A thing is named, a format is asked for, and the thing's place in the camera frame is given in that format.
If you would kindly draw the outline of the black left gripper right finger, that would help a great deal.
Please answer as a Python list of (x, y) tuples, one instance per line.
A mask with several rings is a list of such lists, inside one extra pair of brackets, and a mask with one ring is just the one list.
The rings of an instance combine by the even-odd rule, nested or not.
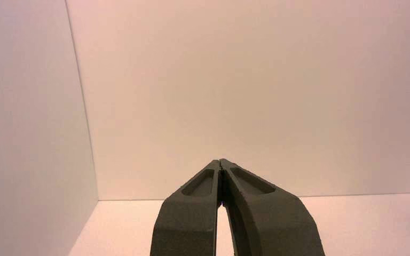
[(317, 224), (294, 194), (220, 159), (235, 255), (324, 255)]

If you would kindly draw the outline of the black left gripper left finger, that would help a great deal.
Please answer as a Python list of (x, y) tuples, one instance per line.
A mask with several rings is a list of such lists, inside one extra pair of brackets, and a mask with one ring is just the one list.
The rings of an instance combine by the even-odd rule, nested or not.
[(220, 162), (212, 160), (161, 205), (151, 255), (215, 255)]

